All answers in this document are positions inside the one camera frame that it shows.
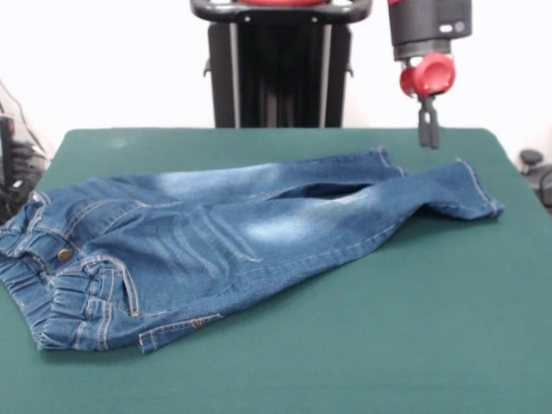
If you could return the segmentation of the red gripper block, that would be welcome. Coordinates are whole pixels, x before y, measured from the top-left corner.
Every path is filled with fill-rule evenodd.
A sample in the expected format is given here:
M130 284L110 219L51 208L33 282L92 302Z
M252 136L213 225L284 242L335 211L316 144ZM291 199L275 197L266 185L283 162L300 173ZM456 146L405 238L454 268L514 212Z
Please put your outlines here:
M440 147L439 122L432 96L446 93L453 86L455 77L454 59L445 53L429 53L416 65L406 66L400 73L402 92L407 96L419 97L417 130L422 147Z

